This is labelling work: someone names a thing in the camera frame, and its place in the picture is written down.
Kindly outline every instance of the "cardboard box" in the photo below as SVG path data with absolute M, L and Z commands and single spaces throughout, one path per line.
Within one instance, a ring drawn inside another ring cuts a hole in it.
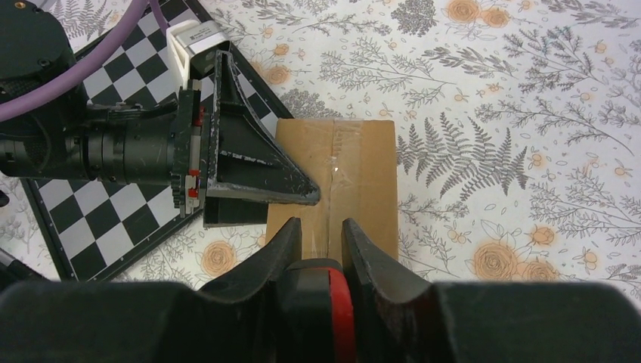
M 392 121 L 281 119 L 276 139 L 318 183 L 320 202 L 315 206 L 271 204 L 268 240 L 296 216 L 302 223 L 302 258 L 342 262 L 342 222 L 353 218 L 379 248 L 398 258 Z

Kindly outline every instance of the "black and white checkered board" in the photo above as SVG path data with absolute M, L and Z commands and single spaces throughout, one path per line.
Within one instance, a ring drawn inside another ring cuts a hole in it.
M 169 0 L 162 9 L 170 25 L 189 19 L 209 20 L 200 4 L 191 0 Z M 231 51 L 236 59 L 242 57 L 235 47 Z M 238 67 L 243 93 L 274 133 L 278 118 L 291 115 L 244 58 L 238 59 Z M 213 84 L 211 79 L 203 79 L 204 105 L 212 104 Z M 151 13 L 140 20 L 105 65 L 85 80 L 85 87 L 95 104 L 131 100 L 152 107 L 175 96 L 166 39 Z M 27 185 L 34 210 L 41 213 L 43 233 L 48 232 L 49 250 L 57 255 L 61 278 L 111 278 L 186 222 L 173 208 L 167 187 L 62 180 L 28 181 Z

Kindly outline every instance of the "fern leaf print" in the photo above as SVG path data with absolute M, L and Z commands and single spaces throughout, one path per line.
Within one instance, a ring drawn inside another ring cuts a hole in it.
M 441 198 L 451 189 L 461 187 L 460 199 L 469 199 L 476 191 L 499 185 L 505 195 L 509 186 L 516 180 L 518 186 L 525 190 L 525 149 L 512 155 L 512 138 L 509 129 L 499 147 L 492 143 L 492 137 L 476 123 L 469 119 L 474 132 L 473 140 L 441 113 L 438 131 L 433 121 L 425 120 L 423 136 L 418 134 L 416 126 L 410 126 L 407 140 L 398 136 L 398 165 L 403 165 L 409 174 L 416 167 L 418 180 L 425 178 L 429 188 L 443 175 L 446 180 L 440 187 Z

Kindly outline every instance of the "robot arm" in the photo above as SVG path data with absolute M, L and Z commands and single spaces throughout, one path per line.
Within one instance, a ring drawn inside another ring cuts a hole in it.
M 50 82 L 76 62 L 62 26 L 23 2 L 0 5 L 0 104 Z M 81 83 L 0 123 L 0 171 L 20 178 L 171 185 L 181 214 L 208 198 L 318 201 L 318 188 L 278 147 L 240 91 L 229 42 L 213 22 L 168 29 L 177 97 L 144 109 L 135 100 L 88 104 Z M 200 103 L 200 80 L 217 91 Z

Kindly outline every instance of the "floral tablecloth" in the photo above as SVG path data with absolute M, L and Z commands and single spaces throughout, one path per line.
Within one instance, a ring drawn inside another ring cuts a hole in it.
M 128 1 L 45 7 L 78 49 Z M 395 120 L 400 261 L 418 275 L 598 281 L 641 307 L 637 1 L 203 5 L 295 116 Z M 12 196 L 0 209 L 2 247 L 55 278 L 21 187 L 0 187 Z M 198 288 L 263 246 L 264 233 L 196 221 L 119 280 Z

